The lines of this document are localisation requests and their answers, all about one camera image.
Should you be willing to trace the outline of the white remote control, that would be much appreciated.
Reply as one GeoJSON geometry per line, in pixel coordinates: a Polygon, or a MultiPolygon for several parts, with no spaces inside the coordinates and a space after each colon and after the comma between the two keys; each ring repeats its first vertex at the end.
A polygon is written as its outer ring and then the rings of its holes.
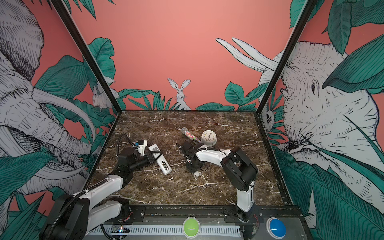
{"type": "Polygon", "coordinates": [[[161,152],[161,150],[159,149],[158,145],[154,144],[152,146],[149,146],[149,150],[152,153],[153,157],[155,158],[156,163],[158,164],[158,166],[162,170],[163,174],[164,175],[168,175],[169,173],[171,173],[172,172],[172,168],[169,165],[169,163],[166,160],[166,158],[164,157],[164,155],[161,152]]]}

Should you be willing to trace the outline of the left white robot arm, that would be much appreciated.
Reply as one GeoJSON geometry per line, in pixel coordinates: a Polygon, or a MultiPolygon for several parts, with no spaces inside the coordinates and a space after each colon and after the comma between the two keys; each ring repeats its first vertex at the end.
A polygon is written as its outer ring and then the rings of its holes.
{"type": "Polygon", "coordinates": [[[40,240],[81,240],[110,219],[128,220],[131,213],[128,202],[101,202],[126,187],[134,171],[154,164],[163,154],[159,149],[149,149],[145,140],[134,143],[127,138],[127,141],[129,146],[123,150],[117,144],[118,162],[107,177],[85,190],[58,198],[39,233],[40,240]]]}

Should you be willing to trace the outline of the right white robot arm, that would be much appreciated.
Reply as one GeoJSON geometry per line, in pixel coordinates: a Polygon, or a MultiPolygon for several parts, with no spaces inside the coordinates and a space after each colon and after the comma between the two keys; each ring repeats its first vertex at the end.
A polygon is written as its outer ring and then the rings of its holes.
{"type": "Polygon", "coordinates": [[[196,175],[204,163],[222,167],[237,189],[237,208],[243,213],[252,209],[255,204],[253,189],[259,170],[241,148],[223,150],[196,141],[184,142],[178,148],[186,160],[187,170],[192,174],[196,175]]]}

